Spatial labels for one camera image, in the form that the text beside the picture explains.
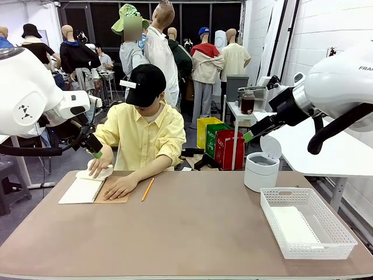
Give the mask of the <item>person's left hand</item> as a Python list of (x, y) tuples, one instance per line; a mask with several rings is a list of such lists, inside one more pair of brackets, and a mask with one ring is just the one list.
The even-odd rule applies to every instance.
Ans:
[(130, 174), (120, 177), (104, 194), (104, 200), (115, 200), (131, 193), (139, 183), (139, 179)]

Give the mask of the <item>person's right hand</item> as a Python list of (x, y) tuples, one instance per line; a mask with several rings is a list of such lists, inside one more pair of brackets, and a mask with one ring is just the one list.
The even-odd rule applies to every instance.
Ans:
[(108, 169), (108, 166), (112, 164), (112, 160), (99, 158), (93, 159), (92, 163), (89, 166), (89, 176), (92, 176), (94, 179), (98, 177), (102, 170)]

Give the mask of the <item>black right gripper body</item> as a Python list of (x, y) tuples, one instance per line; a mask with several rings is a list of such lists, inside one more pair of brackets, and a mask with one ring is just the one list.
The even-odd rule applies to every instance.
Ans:
[(293, 87), (288, 87), (269, 101), (269, 105), (276, 115), (271, 119), (276, 125), (296, 126), (305, 120), (305, 113), (295, 102)]

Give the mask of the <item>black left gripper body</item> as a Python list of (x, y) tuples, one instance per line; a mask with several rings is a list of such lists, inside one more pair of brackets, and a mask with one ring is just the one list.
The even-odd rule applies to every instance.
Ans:
[(92, 154), (101, 152), (103, 147), (102, 143), (93, 133), (88, 133), (81, 136), (78, 140), (78, 146), (81, 148), (86, 148)]

